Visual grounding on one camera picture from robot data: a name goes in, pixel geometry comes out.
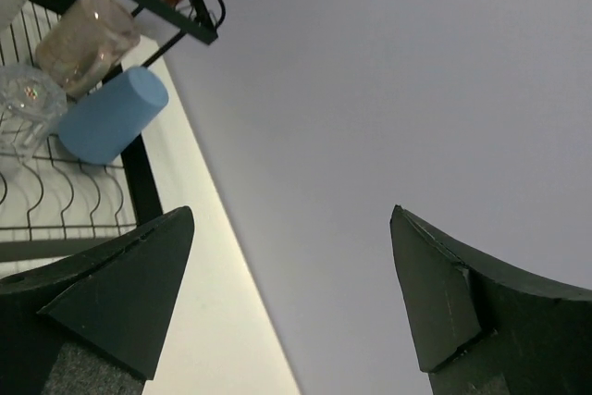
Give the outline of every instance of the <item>white wall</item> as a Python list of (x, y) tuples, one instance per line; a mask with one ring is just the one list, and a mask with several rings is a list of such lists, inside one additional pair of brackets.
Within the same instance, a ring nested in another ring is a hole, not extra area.
[(227, 1), (169, 63), (304, 393), (429, 393), (395, 203), (592, 286), (592, 0)]

